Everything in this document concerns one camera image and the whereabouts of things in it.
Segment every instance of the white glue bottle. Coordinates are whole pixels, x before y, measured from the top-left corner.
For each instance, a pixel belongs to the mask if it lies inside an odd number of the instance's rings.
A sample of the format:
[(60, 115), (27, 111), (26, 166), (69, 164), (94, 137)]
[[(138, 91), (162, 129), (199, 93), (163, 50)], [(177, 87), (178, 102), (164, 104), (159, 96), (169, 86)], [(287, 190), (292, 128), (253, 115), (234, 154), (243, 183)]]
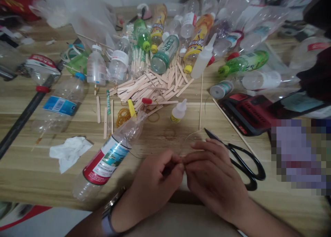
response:
[(184, 101), (178, 103), (176, 107), (172, 110), (172, 114), (170, 116), (170, 119), (174, 123), (178, 123), (181, 121), (181, 119), (185, 116), (186, 111), (186, 99)]

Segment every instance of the left hand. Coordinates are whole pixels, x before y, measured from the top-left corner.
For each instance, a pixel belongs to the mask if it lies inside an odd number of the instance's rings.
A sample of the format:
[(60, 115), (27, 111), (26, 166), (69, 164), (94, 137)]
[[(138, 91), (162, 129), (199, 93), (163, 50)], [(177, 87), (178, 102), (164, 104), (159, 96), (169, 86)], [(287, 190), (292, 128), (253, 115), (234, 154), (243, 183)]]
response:
[(141, 164), (132, 186), (112, 211), (111, 223), (124, 232), (159, 211), (179, 188), (184, 165), (170, 149), (148, 156)]

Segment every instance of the white bottle cap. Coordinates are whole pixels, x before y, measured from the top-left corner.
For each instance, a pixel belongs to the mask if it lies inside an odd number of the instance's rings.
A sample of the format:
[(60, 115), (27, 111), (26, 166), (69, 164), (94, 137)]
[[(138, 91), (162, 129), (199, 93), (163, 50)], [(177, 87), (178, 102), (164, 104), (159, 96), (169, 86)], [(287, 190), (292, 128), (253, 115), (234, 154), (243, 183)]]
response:
[(186, 51), (187, 51), (186, 48), (182, 48), (182, 49), (180, 49), (180, 51), (179, 51), (179, 56), (180, 56), (180, 57), (184, 57)]
[(165, 41), (168, 37), (169, 37), (169, 33), (168, 32), (164, 32), (163, 34), (162, 34), (162, 40), (163, 41)]
[(179, 111), (185, 111), (186, 110), (186, 101), (187, 101), (187, 99), (184, 99), (184, 101), (178, 103), (177, 106), (176, 106), (176, 108)]
[(102, 48), (98, 45), (92, 45), (92, 49), (97, 49), (99, 51), (102, 51)]

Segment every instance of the plastic bag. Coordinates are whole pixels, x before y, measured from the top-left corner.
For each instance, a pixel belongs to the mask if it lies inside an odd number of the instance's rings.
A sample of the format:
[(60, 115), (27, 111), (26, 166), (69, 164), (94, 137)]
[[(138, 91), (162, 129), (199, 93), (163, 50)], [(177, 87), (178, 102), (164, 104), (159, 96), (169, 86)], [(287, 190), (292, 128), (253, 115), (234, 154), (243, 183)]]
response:
[[(69, 21), (76, 33), (98, 43), (115, 47), (116, 15), (111, 5), (102, 0), (64, 0)], [(92, 48), (94, 41), (79, 37), (85, 46)]]

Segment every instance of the right hand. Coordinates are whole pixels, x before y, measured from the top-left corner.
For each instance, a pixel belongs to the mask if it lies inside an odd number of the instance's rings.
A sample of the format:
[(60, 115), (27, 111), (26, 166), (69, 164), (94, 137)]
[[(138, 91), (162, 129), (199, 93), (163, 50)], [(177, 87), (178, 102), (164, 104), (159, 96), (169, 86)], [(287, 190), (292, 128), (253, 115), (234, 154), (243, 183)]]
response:
[(231, 163), (228, 149), (209, 138), (206, 142), (196, 141), (191, 147), (203, 151), (183, 158), (188, 188), (210, 210), (236, 225), (252, 201)]

